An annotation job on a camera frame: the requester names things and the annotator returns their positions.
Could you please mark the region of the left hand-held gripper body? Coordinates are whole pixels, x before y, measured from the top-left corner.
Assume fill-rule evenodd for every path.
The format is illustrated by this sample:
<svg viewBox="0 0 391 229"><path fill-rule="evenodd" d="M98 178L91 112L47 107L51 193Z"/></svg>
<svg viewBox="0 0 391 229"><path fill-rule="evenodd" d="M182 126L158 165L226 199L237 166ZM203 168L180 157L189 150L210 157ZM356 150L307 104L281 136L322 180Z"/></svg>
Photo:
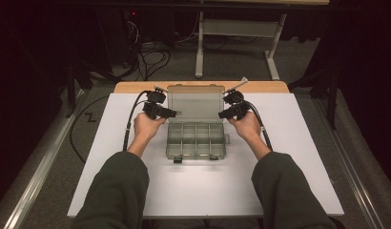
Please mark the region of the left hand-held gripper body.
<svg viewBox="0 0 391 229"><path fill-rule="evenodd" d="M168 112L161 104L165 101L166 95L163 90L156 87L152 92L147 92L147 101L144 103L143 111L150 119L168 117Z"/></svg>

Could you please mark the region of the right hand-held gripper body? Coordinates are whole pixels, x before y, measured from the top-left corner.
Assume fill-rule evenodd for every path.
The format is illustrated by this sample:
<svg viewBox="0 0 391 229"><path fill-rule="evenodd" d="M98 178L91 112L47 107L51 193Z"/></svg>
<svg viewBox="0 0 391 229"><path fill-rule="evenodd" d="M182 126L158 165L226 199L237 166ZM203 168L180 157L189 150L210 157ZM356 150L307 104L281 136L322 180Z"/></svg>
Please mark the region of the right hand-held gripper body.
<svg viewBox="0 0 391 229"><path fill-rule="evenodd" d="M241 120L244 116L246 116L248 110L250 109L249 105L244 99L243 93L237 90L237 88L245 85L247 82L248 79L246 77L242 77L241 82L238 85L235 85L223 93L224 102L230 105L230 107L226 109L231 112L230 118L235 116L237 120Z"/></svg>

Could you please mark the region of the transparent grey compartment box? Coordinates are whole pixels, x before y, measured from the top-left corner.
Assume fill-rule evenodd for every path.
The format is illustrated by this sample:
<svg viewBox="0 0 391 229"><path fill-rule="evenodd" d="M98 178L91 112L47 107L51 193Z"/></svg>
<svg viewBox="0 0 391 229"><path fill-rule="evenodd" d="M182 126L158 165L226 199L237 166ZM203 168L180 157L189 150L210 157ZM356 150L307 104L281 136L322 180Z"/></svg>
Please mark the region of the transparent grey compartment box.
<svg viewBox="0 0 391 229"><path fill-rule="evenodd" d="M183 159L219 160L226 156L221 85L171 85L168 108L176 111L169 118L166 156L175 163Z"/></svg>

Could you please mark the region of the person's right hand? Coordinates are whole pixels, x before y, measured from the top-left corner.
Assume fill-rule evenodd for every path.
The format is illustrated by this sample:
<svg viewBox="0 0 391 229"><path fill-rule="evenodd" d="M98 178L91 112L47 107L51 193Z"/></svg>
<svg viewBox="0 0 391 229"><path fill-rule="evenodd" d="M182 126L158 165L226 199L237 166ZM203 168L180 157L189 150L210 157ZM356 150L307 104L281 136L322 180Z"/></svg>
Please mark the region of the person's right hand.
<svg viewBox="0 0 391 229"><path fill-rule="evenodd" d="M254 113L248 112L241 120L229 118L228 121L235 127L237 134L246 142L261 140L261 129Z"/></svg>

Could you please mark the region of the person's left hand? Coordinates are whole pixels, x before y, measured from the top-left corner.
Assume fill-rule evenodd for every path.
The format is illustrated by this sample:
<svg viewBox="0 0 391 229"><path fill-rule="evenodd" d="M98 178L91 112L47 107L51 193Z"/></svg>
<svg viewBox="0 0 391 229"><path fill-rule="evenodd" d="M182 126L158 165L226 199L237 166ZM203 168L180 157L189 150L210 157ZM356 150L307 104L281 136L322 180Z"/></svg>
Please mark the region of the person's left hand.
<svg viewBox="0 0 391 229"><path fill-rule="evenodd" d="M134 139L150 141L165 122L166 118L163 117L151 119L144 113L138 114L134 119Z"/></svg>

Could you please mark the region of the wooden table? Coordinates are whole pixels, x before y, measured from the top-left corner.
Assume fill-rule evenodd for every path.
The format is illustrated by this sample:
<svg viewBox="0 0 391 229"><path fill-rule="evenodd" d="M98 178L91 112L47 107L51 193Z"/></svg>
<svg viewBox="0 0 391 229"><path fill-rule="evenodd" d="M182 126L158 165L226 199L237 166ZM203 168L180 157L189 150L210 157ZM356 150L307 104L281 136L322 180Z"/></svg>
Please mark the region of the wooden table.
<svg viewBox="0 0 391 229"><path fill-rule="evenodd" d="M138 81L119 82L115 85L115 94L139 94L142 91L152 90L154 86L166 89L170 85L222 85L226 89L239 84L239 81ZM248 81L238 88L243 93L281 93L288 94L289 89L282 81Z"/></svg>

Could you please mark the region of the white work board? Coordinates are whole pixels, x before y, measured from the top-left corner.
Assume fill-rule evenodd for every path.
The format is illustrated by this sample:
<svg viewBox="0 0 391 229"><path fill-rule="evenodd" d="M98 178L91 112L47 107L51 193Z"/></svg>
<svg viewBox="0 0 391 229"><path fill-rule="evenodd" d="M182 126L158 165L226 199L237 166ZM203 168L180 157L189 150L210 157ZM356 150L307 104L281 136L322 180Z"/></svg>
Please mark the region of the white work board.
<svg viewBox="0 0 391 229"><path fill-rule="evenodd" d="M122 149L135 98L135 94L110 95L72 198L69 217L75 217L81 209L93 178L105 161ZM331 216L342 215L339 198L295 96L247 93L245 98L257 107L273 149L293 158L325 212ZM167 130L166 124L159 128L142 157L150 176L145 218L260 217L263 214L251 181L257 160L232 125L224 124L224 131L230 137L224 159L187 159L180 164L166 157Z"/></svg>

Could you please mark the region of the black metal stand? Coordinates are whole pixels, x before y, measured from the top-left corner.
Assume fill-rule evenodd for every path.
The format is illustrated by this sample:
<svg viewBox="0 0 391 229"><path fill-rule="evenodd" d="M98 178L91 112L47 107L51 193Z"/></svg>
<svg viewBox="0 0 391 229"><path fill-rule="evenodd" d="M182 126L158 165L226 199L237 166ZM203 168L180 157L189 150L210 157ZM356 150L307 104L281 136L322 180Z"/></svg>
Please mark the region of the black metal stand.
<svg viewBox="0 0 391 229"><path fill-rule="evenodd" d="M312 86L310 95L312 98L327 98L326 118L330 127L335 130L335 111L337 107L338 74L333 70L319 70L309 73L304 77L289 83L288 90L292 91L298 87Z"/></svg>
<svg viewBox="0 0 391 229"><path fill-rule="evenodd" d="M73 61L67 68L67 98L68 112L66 118L70 118L76 107L75 84L82 90L89 90L93 87L89 70L82 61Z"/></svg>

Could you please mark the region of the white metal desk frame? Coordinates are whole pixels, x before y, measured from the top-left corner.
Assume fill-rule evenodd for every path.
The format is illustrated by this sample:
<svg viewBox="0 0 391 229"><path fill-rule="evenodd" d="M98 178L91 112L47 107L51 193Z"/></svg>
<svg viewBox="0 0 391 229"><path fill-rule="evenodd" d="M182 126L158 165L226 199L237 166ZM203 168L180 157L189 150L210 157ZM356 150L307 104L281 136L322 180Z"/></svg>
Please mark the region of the white metal desk frame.
<svg viewBox="0 0 391 229"><path fill-rule="evenodd" d="M230 19L205 19L204 12L198 14L198 39L197 53L195 58L195 77L203 76L203 41L205 35L224 35L224 36L242 36L242 37L264 37L271 38L272 45L269 50L263 52L267 67L272 80L279 80L278 70L274 60L274 55L278 46L278 41L287 15L282 14L278 21L245 21Z"/></svg>

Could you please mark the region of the aluminium floor rail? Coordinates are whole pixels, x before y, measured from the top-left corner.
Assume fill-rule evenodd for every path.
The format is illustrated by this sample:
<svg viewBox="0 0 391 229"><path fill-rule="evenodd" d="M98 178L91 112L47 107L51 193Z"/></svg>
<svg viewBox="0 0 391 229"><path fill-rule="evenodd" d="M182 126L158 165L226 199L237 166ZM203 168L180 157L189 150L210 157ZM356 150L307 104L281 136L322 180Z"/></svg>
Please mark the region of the aluminium floor rail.
<svg viewBox="0 0 391 229"><path fill-rule="evenodd" d="M327 120L326 109L320 99L314 99L316 109L319 112L320 118L326 126L327 132L330 134L333 143L336 146L336 152L341 164L342 171L344 172L346 179L349 182L349 186L352 193L355 196L355 200L360 207L360 211L365 217L366 224L370 229L384 229L383 224L377 211L374 208L372 200L368 195L368 192L362 184L360 177L350 160L345 148L342 146L340 136L336 130L333 130L329 121Z"/></svg>
<svg viewBox="0 0 391 229"><path fill-rule="evenodd" d="M22 179L25 183L23 193L18 196L17 202L14 203L5 225L1 226L0 229L21 228L88 94L89 90L79 89L74 98L76 102L75 108L72 109L69 105L63 106L61 108L62 113L55 118L55 121L50 127L51 132L49 134L45 133L44 137L40 140L38 150L34 150L31 155L34 156L40 153L41 156L36 157L36 166L31 172L31 177Z"/></svg>

